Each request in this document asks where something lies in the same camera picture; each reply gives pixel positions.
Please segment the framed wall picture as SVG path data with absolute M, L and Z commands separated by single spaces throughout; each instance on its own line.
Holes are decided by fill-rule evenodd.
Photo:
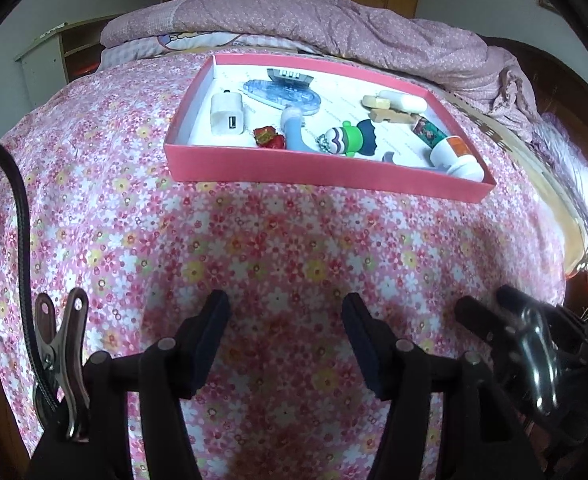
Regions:
M 551 0 L 538 0 L 538 4 L 539 6 L 541 6 L 541 8 L 548 10 L 550 12 L 553 12 L 557 15 L 560 14 L 559 10 L 556 8 L 556 6 L 554 6 L 553 3 L 551 3 Z

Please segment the white earbuds case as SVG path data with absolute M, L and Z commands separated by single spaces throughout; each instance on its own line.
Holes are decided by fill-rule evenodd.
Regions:
M 377 93 L 377 96 L 389 102 L 389 107 L 397 112 L 407 114 L 423 114 L 428 109 L 425 99 L 420 96 L 414 96 L 411 93 L 399 92 L 394 90 L 383 90 Z

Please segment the striped green blue toy figure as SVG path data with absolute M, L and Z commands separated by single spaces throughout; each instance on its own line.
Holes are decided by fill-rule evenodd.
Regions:
M 345 120 L 340 126 L 318 136 L 317 144 L 319 150 L 327 154 L 371 157 L 377 148 L 375 128 L 370 119 L 361 120 L 356 125 Z

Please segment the white bottle orange label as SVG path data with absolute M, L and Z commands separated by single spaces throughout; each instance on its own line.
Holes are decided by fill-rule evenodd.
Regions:
M 477 183 L 484 181 L 484 168 L 459 136 L 446 136 L 440 140 L 431 149 L 429 159 L 450 177 Z

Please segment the wooden chinese chess piece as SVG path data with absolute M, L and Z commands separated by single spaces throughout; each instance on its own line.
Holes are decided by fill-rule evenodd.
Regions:
M 381 96 L 364 96 L 361 99 L 361 104 L 370 110 L 389 110 L 390 101 Z

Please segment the pink floral bed sheet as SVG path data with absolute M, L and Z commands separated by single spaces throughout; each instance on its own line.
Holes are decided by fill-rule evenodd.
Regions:
M 495 188 L 478 204 L 307 185 L 177 183 L 164 139 L 204 54 L 73 82 L 4 137 L 25 179 L 32 289 L 90 299 L 85 350 L 126 356 L 175 333 L 214 289 L 232 316 L 182 407 L 208 479 L 362 479 L 385 404 L 367 390 L 341 299 L 427 352 L 478 341 L 452 309 L 512 284 L 557 304 L 565 242 L 526 171 L 463 114 Z

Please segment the small red toy figure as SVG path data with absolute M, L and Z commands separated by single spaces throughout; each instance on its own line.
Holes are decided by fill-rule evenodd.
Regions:
M 259 148 L 269 148 L 269 150 L 285 150 L 286 148 L 285 136 L 278 133 L 272 126 L 256 128 L 253 135 Z

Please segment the pink shallow cardboard box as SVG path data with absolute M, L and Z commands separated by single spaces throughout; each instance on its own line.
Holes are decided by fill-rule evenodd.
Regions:
M 242 84 L 251 79 L 270 80 L 268 68 L 285 68 L 313 77 L 309 88 L 318 93 L 321 107 L 317 114 L 303 116 L 303 140 L 317 150 L 300 153 L 259 148 L 254 140 L 256 128 L 272 126 L 281 130 L 283 110 L 261 104 L 245 96 Z M 210 130 L 210 100 L 223 90 L 243 96 L 244 131 L 216 136 Z M 459 136 L 482 168 L 484 181 L 472 182 L 448 176 L 429 159 L 431 148 L 413 132 L 414 125 L 372 122 L 377 148 L 371 157 L 348 157 L 319 150 L 317 137 L 345 120 L 356 125 L 370 119 L 370 109 L 361 104 L 364 96 L 394 90 L 425 99 L 423 116 L 448 136 Z M 183 94 L 164 140 L 171 176 L 179 182 L 220 181 L 282 184 L 313 184 L 386 191 L 445 198 L 477 204 L 496 182 L 484 159 L 472 146 L 462 127 L 436 98 L 419 86 L 367 68 L 350 66 L 322 58 L 306 58 L 273 53 L 217 53 L 207 58 Z M 396 152 L 400 164 L 382 158 Z

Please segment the white usb wall charger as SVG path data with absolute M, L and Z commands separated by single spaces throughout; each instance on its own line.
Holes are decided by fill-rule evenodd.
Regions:
M 241 134 L 244 131 L 243 96 L 239 92 L 223 90 L 210 100 L 210 130 L 216 136 Z

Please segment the blue correction tape dispenser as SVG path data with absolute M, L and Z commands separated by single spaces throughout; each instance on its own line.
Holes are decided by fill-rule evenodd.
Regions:
M 321 107 L 321 98 L 318 93 L 298 84 L 251 79 L 242 84 L 242 92 L 245 96 L 277 110 L 296 107 L 303 116 L 317 114 Z

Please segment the mauve crumpled quilt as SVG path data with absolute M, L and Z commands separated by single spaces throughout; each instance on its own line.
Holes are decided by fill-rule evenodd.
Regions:
M 111 20 L 101 42 L 168 32 L 236 32 L 303 42 L 323 53 L 438 84 L 508 128 L 530 136 L 540 122 L 517 58 L 475 32 L 404 18 L 352 0 L 171 0 Z

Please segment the silver spring clamp right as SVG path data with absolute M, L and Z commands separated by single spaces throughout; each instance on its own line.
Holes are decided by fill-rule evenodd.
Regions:
M 515 342 L 533 406 L 539 415 L 548 416 L 558 407 L 559 366 L 552 335 L 540 307 L 526 304 L 522 308 Z

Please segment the grey curved plastic handle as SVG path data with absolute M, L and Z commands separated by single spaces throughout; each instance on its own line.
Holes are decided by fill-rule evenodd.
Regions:
M 399 165 L 400 158 L 396 152 L 386 152 L 382 158 L 383 162 L 388 162 L 388 164 Z

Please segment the blue grey curved part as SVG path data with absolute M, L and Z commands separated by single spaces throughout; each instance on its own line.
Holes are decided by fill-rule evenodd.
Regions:
M 298 107 L 286 107 L 281 114 L 281 130 L 285 137 L 285 146 L 288 151 L 300 153 L 316 153 L 303 140 L 303 113 Z

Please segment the green patterned tube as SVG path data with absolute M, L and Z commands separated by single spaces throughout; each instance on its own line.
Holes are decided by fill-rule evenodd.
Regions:
M 412 127 L 412 132 L 422 140 L 428 148 L 435 148 L 439 142 L 448 137 L 446 133 L 423 116 L 417 117 L 416 122 Z

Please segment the dark wooden headboard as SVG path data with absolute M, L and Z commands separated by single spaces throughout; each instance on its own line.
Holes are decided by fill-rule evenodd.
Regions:
M 529 78 L 540 113 L 552 113 L 588 161 L 588 83 L 554 55 L 525 42 L 482 36 L 488 46 L 514 54 Z

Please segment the grey studded building plate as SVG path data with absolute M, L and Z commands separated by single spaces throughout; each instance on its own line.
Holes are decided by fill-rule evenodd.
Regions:
M 276 84 L 307 88 L 313 81 L 313 77 L 307 74 L 285 70 L 285 68 L 268 68 L 268 77 Z

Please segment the white bedside cabinet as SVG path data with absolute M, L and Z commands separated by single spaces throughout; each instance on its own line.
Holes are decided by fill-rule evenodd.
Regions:
M 56 25 L 14 58 L 21 65 L 32 110 L 98 69 L 104 50 L 101 32 L 113 18 L 117 14 Z

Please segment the lilac frilled pillow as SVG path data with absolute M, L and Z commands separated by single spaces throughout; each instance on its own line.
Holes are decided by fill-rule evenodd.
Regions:
M 534 125 L 530 145 L 588 214 L 588 160 L 570 140 L 560 119 L 553 113 L 543 113 Z

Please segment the wooden puzzle block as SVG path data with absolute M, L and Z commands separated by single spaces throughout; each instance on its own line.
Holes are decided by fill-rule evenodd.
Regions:
M 371 122 L 389 122 L 390 124 L 414 125 L 420 116 L 397 110 L 383 110 L 382 108 L 373 108 L 370 110 Z

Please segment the silver spring clamp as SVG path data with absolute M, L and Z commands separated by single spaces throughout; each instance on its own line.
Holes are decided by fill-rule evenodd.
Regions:
M 540 307 L 526 304 L 522 308 L 515 342 L 533 406 L 539 415 L 548 416 L 558 407 L 559 366 L 552 335 Z
M 37 417 L 44 429 L 55 422 L 61 424 L 62 436 L 77 442 L 87 440 L 88 434 L 90 401 L 81 363 L 88 307 L 88 296 L 80 287 L 68 294 L 60 325 L 56 325 L 54 304 L 47 294 L 39 294 L 34 305 L 38 358 L 53 400 L 48 401 L 36 380 L 32 400 Z

